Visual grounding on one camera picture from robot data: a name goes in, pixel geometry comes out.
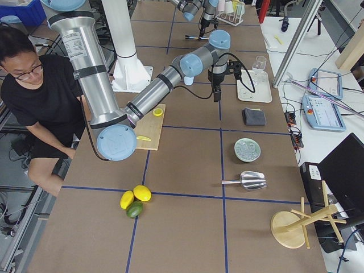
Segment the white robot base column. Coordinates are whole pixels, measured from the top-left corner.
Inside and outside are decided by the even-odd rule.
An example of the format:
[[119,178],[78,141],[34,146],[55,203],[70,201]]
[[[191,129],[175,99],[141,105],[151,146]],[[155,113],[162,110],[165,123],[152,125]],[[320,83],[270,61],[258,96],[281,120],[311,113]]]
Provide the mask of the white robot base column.
[[144,66],[135,48],[126,1],[102,1],[117,61],[111,82],[116,92],[141,92],[151,81],[153,67]]

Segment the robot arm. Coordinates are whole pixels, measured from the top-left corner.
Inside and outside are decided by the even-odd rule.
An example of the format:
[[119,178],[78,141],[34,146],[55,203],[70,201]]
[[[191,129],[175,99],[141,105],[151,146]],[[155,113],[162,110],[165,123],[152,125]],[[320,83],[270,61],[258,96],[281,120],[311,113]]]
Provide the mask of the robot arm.
[[227,69],[231,37],[225,30],[215,30],[204,45],[175,57],[153,76],[153,68],[138,58],[126,1],[103,1],[117,55],[114,76],[110,76],[90,3],[42,1],[42,7],[50,28],[61,36],[73,76],[90,108],[92,117],[86,128],[93,151],[101,160],[120,161],[132,155],[137,147],[134,128],[138,121],[178,83],[190,85],[196,76],[208,71],[211,83],[218,86],[218,78]]
[[171,0],[172,3],[179,11],[183,13],[183,17],[187,21],[192,21],[195,18],[200,9],[203,9],[201,14],[201,18],[199,20],[199,35],[198,36],[190,36],[186,35],[186,39],[194,39],[194,40],[208,40],[208,37],[205,36],[206,29],[213,24],[214,30],[218,27],[218,19],[217,19],[217,7],[218,1],[215,0],[192,0],[192,1],[180,1],[180,0]]

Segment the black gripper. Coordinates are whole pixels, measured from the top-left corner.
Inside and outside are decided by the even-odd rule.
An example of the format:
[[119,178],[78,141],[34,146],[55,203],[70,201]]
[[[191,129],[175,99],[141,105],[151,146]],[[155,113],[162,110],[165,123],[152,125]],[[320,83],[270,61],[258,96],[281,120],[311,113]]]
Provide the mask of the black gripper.
[[214,102],[221,100],[221,83],[225,79],[226,67],[210,67],[208,68],[208,80],[211,83]]
[[207,27],[209,27],[209,20],[202,18],[200,20],[200,37],[203,37],[205,35],[205,30]]

